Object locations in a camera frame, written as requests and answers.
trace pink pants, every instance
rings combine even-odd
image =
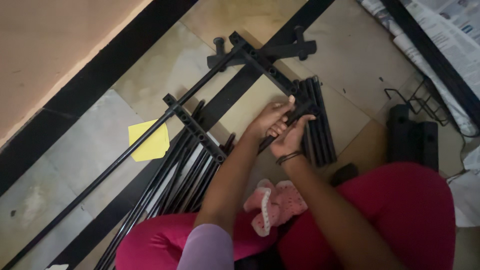
[[[436,172],[414,163],[393,163],[349,180],[337,191],[370,221],[408,269],[452,269],[453,200]],[[281,239],[276,230],[259,237],[250,225],[255,214],[237,216],[235,260],[264,251],[278,240],[278,252],[289,270],[339,266],[309,211]],[[117,269],[176,269],[195,216],[166,215],[135,226],[118,248]]]

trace wall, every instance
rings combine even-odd
[[[0,146],[151,0],[0,0]]]

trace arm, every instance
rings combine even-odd
[[[282,134],[287,126],[284,114],[293,109],[295,99],[287,104],[270,103],[248,126],[239,142],[218,169],[210,183],[202,208],[193,227],[201,224],[215,224],[230,236],[241,198],[245,192],[250,171],[258,152],[258,146],[265,134]]]
[[[272,143],[273,154],[279,158],[299,150],[304,126],[312,119],[303,116],[289,127]],[[318,179],[303,155],[283,162],[282,167],[345,269],[403,269],[377,231],[334,188]]]

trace lavender sleeve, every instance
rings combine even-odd
[[[202,224],[190,233],[177,270],[233,270],[233,242],[214,224]]]

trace yellow sticky note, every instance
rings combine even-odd
[[[155,122],[156,120],[152,120],[129,126],[129,144],[132,145]],[[167,125],[164,123],[132,153],[132,158],[135,161],[159,159],[165,155],[169,147],[170,140],[168,138]]]

